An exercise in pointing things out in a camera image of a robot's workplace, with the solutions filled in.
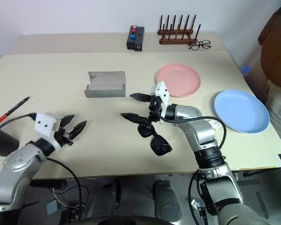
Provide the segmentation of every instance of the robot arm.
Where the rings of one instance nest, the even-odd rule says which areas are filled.
[[[138,101],[150,102],[150,113],[146,121],[147,129],[150,129],[151,122],[161,119],[160,115],[171,121],[201,116],[201,112],[192,106],[175,104],[168,106],[168,96],[163,82],[154,87],[151,96],[140,93],[131,95]],[[144,123],[146,119],[133,113],[122,113],[122,116],[139,124]],[[228,164],[224,161],[212,126],[203,119],[179,122],[175,125],[183,130],[195,154],[199,166],[198,173],[203,201],[208,212],[218,216],[219,224],[268,225],[268,222],[244,205],[243,196]]]
[[[73,115],[57,119],[44,113],[36,116],[35,130],[41,137],[9,154],[0,171],[0,224],[16,224],[23,207],[25,192],[46,157],[72,140],[83,130],[86,121],[70,133],[63,128]]]

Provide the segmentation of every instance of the pen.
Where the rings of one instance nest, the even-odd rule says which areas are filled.
[[[14,107],[12,107],[7,113],[5,113],[3,116],[0,117],[0,123],[10,114],[12,114],[16,109],[18,109],[21,105],[23,105],[25,102],[27,102],[27,100],[30,97],[26,97],[24,98],[21,102],[19,102],[18,104],[16,104]]]

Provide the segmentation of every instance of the pink plate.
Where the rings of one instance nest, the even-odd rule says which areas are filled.
[[[164,81],[173,97],[186,97],[199,89],[201,80],[191,67],[174,63],[160,68],[156,73],[156,82]]]

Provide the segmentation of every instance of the blue plate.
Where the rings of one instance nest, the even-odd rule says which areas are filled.
[[[259,133],[270,122],[266,107],[241,90],[222,91],[214,100],[214,108],[228,127],[242,133]]]

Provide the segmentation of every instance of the table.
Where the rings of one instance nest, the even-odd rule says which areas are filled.
[[[0,61],[0,116],[31,96],[9,118],[30,112],[75,114],[68,130],[87,120],[72,146],[51,155],[79,177],[193,172],[197,164],[182,130],[167,123],[154,124],[173,148],[159,157],[150,148],[151,138],[142,138],[137,124],[120,116],[126,112],[148,116],[148,103],[137,102],[129,95],[149,94],[156,71],[174,62],[193,67],[201,77],[201,87],[188,97],[170,97],[170,104],[193,105],[203,115],[215,116],[213,100],[219,92],[252,92],[215,34],[200,34],[200,40],[211,40],[212,48],[197,52],[185,45],[159,45],[158,38],[156,34],[145,34],[144,51],[134,52],[126,49],[126,34],[25,36]],[[125,71],[126,97],[86,98],[89,71]],[[17,138],[20,146],[37,139],[31,119],[17,120],[3,130]],[[281,141],[272,125],[259,134],[227,131],[222,154],[232,170],[281,167]],[[220,142],[221,132],[216,137]],[[0,169],[3,161],[0,157]],[[35,176],[65,177],[71,177],[70,173],[49,161]]]

